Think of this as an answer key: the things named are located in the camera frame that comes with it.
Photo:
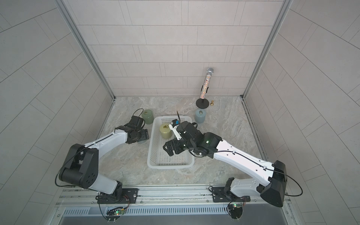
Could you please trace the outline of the white plastic perforated basket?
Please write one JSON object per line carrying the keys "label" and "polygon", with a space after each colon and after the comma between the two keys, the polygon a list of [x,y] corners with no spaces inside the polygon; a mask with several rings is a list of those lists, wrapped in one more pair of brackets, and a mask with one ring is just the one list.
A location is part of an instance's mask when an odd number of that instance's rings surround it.
{"label": "white plastic perforated basket", "polygon": [[188,152],[169,156],[163,150],[163,145],[167,142],[160,134],[160,127],[163,123],[170,124],[178,116],[158,116],[154,119],[150,135],[150,146],[147,158],[147,165],[152,169],[184,169],[190,168],[195,163],[195,158]]}

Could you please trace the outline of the yellow-green canister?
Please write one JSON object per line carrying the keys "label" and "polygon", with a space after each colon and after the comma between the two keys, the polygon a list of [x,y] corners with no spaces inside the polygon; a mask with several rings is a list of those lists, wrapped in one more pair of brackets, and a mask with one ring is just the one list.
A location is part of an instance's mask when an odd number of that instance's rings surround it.
{"label": "yellow-green canister", "polygon": [[173,133],[169,127],[169,124],[163,123],[159,127],[160,135],[163,139],[168,140],[172,137]]}

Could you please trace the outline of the green canister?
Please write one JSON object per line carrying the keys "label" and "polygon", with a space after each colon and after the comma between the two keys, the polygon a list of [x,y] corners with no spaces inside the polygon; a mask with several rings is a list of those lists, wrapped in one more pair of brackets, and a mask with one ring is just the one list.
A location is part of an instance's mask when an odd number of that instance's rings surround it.
{"label": "green canister", "polygon": [[150,125],[154,121],[154,115],[152,110],[146,109],[142,112],[141,117],[144,119],[145,124]]}

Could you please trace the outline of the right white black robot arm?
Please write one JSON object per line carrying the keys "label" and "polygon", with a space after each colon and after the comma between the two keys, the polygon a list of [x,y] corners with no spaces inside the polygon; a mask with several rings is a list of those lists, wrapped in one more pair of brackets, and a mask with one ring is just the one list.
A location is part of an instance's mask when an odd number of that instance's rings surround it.
{"label": "right white black robot arm", "polygon": [[284,163],[278,160],[272,163],[253,157],[214,133],[201,133],[195,123],[176,119],[170,122],[169,128],[175,135],[174,139],[163,146],[169,156],[189,151],[198,158],[210,157],[228,163],[251,176],[251,179],[241,182],[230,178],[224,192],[236,197],[259,196],[273,206],[283,206],[287,187]]}

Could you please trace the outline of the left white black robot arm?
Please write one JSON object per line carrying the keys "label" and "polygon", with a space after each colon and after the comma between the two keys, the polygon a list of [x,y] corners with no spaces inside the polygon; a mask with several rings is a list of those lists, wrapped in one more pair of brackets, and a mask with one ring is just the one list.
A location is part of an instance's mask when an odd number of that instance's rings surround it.
{"label": "left white black robot arm", "polygon": [[99,160],[119,145],[148,140],[148,130],[144,126],[144,119],[133,115],[130,122],[116,127],[112,133],[100,139],[85,145],[72,145],[56,178],[73,186],[121,199],[122,183],[101,175]]}

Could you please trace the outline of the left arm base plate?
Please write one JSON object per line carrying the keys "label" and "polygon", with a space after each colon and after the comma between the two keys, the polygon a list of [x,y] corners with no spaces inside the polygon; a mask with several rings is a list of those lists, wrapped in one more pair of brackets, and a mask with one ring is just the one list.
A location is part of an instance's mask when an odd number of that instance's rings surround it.
{"label": "left arm base plate", "polygon": [[98,204],[132,204],[136,203],[139,189],[137,188],[118,188],[112,194],[100,192],[96,196]]}

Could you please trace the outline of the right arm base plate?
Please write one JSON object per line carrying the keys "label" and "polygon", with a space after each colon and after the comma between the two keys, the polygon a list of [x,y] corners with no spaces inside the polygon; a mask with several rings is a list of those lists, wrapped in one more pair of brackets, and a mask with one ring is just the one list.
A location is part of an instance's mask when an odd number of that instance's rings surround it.
{"label": "right arm base plate", "polygon": [[251,201],[250,196],[238,197],[235,194],[233,194],[230,190],[227,190],[225,187],[209,186],[208,190],[212,193],[214,203],[225,203],[225,202],[248,203]]}

